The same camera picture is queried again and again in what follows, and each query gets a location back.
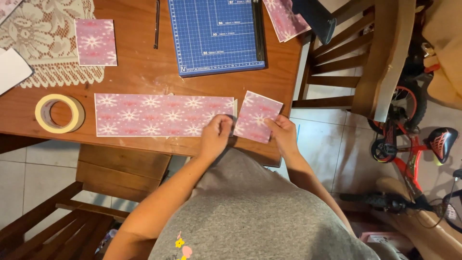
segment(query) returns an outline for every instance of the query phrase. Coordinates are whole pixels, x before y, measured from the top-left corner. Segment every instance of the paper card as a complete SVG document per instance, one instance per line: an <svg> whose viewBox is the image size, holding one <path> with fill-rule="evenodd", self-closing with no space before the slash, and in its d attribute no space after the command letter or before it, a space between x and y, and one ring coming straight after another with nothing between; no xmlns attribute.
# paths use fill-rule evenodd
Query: paper card
<svg viewBox="0 0 462 260"><path fill-rule="evenodd" d="M95 94L97 136L200 136L233 97Z"/></svg>
<svg viewBox="0 0 462 260"><path fill-rule="evenodd" d="M0 49L0 95L32 74L27 62L13 48Z"/></svg>
<svg viewBox="0 0 462 260"><path fill-rule="evenodd" d="M22 0L0 0L0 24L13 12Z"/></svg>
<svg viewBox="0 0 462 260"><path fill-rule="evenodd" d="M117 66L114 21L75 19L75 41L80 66Z"/></svg>
<svg viewBox="0 0 462 260"><path fill-rule="evenodd" d="M264 119L276 120L281 108L281 102L247 91L234 127L234 135L268 143L271 130L265 125Z"/></svg>
<svg viewBox="0 0 462 260"><path fill-rule="evenodd" d="M291 0L263 0L279 42L287 42L311 29L300 14L292 13Z"/></svg>

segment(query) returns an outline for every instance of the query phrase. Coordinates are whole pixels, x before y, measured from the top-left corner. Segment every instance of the white paper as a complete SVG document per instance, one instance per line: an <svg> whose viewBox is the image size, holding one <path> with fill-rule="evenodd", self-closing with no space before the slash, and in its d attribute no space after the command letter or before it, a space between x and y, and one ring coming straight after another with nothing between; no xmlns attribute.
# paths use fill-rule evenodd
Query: white paper
<svg viewBox="0 0 462 260"><path fill-rule="evenodd" d="M32 69L13 48L0 54L0 95L27 79L31 74Z"/></svg>

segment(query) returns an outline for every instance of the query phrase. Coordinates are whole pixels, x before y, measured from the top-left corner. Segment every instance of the tile floor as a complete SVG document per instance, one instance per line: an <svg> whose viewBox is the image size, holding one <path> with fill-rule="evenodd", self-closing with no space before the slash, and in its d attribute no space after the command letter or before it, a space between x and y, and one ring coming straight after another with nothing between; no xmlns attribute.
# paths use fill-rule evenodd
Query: tile floor
<svg viewBox="0 0 462 260"><path fill-rule="evenodd" d="M332 12L348 0L322 0ZM357 21L353 17L342 27ZM353 52L342 58L357 55ZM336 76L361 75L362 70L349 69ZM354 90L341 87L311 85L307 98L345 96ZM462 111L442 107L428 102L428 108L420 124L422 137L438 126L449 126L462 132ZM371 190L380 176L398 177L391 164L380 164L370 156L370 145L374 132L365 118L343 110L292 110L291 120L300 125L298 147L313 167L326 189L337 196L339 192L359 193ZM459 140L451 152L451 158L441 167L432 163L432 153L425 152L420 163L419 182L430 198L440 198L449 193L452 172L462 167L462 141ZM34 208L47 198L75 180L79 144L48 141L0 155L0 229ZM172 159L170 174L174 174L184 163L185 157ZM288 178L282 161L281 168L273 168ZM135 202L103 196L92 192L81 192L74 199L103 205L119 210L132 211ZM57 210L26 234L29 239L44 227L65 215L67 210Z"/></svg>

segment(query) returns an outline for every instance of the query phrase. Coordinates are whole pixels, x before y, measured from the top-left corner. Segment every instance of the yellow flower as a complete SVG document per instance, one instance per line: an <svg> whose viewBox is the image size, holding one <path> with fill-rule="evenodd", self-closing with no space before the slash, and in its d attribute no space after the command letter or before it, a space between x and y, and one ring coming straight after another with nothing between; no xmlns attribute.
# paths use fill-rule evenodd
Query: yellow flower
<svg viewBox="0 0 462 260"><path fill-rule="evenodd" d="M181 248L181 246L184 244L184 241L183 239L178 239L176 242L175 242L175 247L176 248Z"/></svg>

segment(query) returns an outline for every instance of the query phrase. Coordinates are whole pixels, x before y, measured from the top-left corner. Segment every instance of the blue cutting mat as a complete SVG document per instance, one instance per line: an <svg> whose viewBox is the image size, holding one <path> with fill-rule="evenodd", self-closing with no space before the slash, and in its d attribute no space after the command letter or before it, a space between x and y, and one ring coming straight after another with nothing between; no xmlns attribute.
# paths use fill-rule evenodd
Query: blue cutting mat
<svg viewBox="0 0 462 260"><path fill-rule="evenodd" d="M169 0L181 77L262 69L251 0Z"/></svg>

